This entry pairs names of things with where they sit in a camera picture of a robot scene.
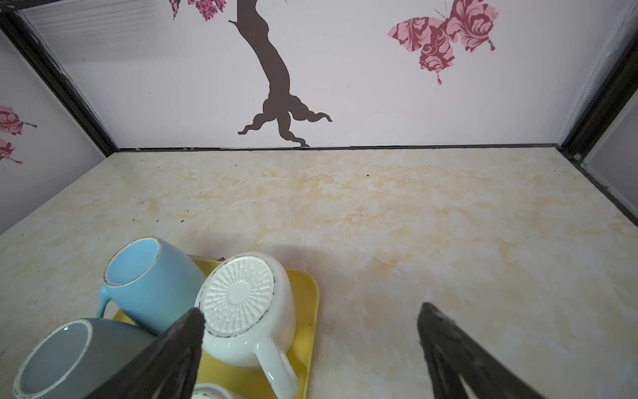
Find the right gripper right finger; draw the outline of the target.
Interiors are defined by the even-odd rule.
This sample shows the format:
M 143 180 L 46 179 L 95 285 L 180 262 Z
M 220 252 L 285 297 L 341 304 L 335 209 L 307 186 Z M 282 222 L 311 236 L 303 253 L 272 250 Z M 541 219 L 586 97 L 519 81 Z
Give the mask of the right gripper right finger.
M 417 319 L 420 345 L 435 398 L 540 398 L 432 303 L 423 303 Z

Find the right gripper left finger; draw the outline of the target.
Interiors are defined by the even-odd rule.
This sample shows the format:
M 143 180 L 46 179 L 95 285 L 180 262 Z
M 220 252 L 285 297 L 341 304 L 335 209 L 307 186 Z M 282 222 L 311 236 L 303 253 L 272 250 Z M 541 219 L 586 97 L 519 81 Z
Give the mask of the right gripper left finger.
M 204 315 L 192 308 L 89 398 L 190 398 L 202 356 Z

